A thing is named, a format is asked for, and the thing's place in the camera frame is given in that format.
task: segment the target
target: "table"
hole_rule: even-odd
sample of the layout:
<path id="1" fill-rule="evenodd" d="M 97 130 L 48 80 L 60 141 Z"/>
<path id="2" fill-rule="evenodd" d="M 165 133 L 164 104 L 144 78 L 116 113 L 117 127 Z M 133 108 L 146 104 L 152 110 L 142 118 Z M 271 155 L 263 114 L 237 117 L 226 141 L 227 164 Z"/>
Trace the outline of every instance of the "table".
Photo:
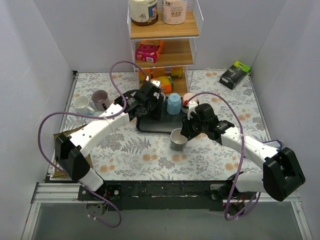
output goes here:
<path id="1" fill-rule="evenodd" d="M 225 98 L 237 113 L 244 133 L 264 142 L 268 141 L 259 106 L 249 76 L 234 90 L 219 83 L 224 70 L 195 70 L 190 92 L 214 92 Z M 118 72 L 113 78 L 122 92 L 136 89 L 133 72 Z M 108 73 L 80 73 L 76 80 L 70 112 L 76 112 L 73 101 L 80 95 L 91 98 L 94 91 L 103 89 L 112 101 L 119 96 Z M 201 103 L 210 103 L 220 120 L 228 120 L 237 127 L 236 119 L 222 100 L 212 95 L 198 97 Z M 68 116 L 63 130 L 70 130 L 91 122 L 92 119 Z M 104 180 L 226 180 L 239 165 L 240 154 L 220 146 L 200 134 L 188 142 L 182 152 L 170 148 L 170 136 L 139 132 L 136 119 L 118 128 L 102 140 L 90 153 L 94 170 Z M 244 172 L 256 173 L 260 169 L 250 160 L 242 165 Z"/>

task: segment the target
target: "wooden shelf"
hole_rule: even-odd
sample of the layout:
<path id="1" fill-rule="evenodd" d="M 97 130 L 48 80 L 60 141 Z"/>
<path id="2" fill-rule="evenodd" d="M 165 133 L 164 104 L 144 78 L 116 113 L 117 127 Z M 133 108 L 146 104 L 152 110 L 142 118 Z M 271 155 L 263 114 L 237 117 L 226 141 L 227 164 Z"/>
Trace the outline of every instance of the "wooden shelf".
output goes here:
<path id="1" fill-rule="evenodd" d="M 185 22 L 178 25 L 166 24 L 162 21 L 162 13 L 160 12 L 158 15 L 158 21 L 151 26 L 137 26 L 132 22 L 131 40 L 199 37 L 198 26 L 192 11 L 187 11 Z"/>
<path id="2" fill-rule="evenodd" d="M 163 50 L 155 63 L 134 60 L 141 68 L 158 68 L 168 66 L 185 66 L 194 64 L 189 39 L 164 40 Z"/>
<path id="3" fill-rule="evenodd" d="M 181 78 L 173 78 L 173 91 L 166 92 L 165 95 L 177 93 L 182 97 L 187 92 L 188 92 L 188 88 L 187 88 L 186 76 L 185 76 L 185 73 L 183 73 L 183 76 Z"/>

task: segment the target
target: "white wall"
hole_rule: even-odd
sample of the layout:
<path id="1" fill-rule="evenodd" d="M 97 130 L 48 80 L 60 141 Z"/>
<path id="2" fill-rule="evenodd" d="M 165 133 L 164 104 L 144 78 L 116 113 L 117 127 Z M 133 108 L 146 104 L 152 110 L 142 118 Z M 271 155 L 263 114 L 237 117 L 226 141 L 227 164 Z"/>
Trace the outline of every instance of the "white wall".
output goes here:
<path id="1" fill-rule="evenodd" d="M 0 0 L 0 33 L 0 239 L 17 240 L 48 168 L 38 127 L 48 113 L 64 109 L 72 72 L 32 0 Z M 60 121 L 45 125 L 48 155 Z"/>
<path id="2" fill-rule="evenodd" d="M 130 60 L 128 0 L 34 0 L 72 70 L 105 72 Z M 251 65 L 286 0 L 199 0 L 196 68 Z M 123 65 L 118 70 L 129 70 Z"/>
<path id="3" fill-rule="evenodd" d="M 298 157 L 299 192 L 313 239 L 320 239 L 320 2 L 287 0 L 259 52 L 252 80 L 267 126 Z"/>

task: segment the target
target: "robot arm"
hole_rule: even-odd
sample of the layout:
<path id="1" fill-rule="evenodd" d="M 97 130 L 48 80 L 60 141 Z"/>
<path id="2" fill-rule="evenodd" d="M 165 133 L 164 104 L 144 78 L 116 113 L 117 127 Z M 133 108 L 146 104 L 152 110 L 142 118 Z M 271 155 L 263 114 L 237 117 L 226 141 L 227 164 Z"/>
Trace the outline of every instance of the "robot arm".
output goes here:
<path id="1" fill-rule="evenodd" d="M 226 120 L 220 121 L 209 104 L 189 102 L 189 113 L 182 119 L 182 123 L 181 134 L 188 140 L 205 133 L 211 140 L 241 153 L 242 135 L 238 128 Z M 278 150 L 250 136 L 244 136 L 244 156 L 253 161 L 262 172 L 240 174 L 235 185 L 235 195 L 260 192 L 283 201 L 306 181 L 295 153 L 287 147 Z M 219 189 L 221 195 L 229 194 L 234 179 L 235 174 Z"/>
<path id="2" fill-rule="evenodd" d="M 160 119 L 164 97 L 161 95 L 159 86 L 159 81 L 146 81 L 140 90 L 132 90 L 123 94 L 126 99 L 126 109 L 120 115 L 107 118 L 123 109 L 122 97 L 118 97 L 100 115 L 105 119 L 92 121 L 68 137 L 63 133 L 57 137 L 55 160 L 73 181 L 83 183 L 94 192 L 99 190 L 104 183 L 103 179 L 90 168 L 85 157 L 102 139 L 135 117 L 149 114 L 155 119 Z"/>

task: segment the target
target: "green and black box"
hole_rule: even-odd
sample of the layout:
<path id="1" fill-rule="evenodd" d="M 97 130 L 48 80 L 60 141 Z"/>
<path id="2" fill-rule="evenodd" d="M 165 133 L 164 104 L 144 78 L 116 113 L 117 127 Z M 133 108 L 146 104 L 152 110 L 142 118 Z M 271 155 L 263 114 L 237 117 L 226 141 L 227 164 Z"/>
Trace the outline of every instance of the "green and black box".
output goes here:
<path id="1" fill-rule="evenodd" d="M 219 83 L 232 90 L 249 71 L 249 66 L 236 61 L 228 71 L 221 75 Z"/>

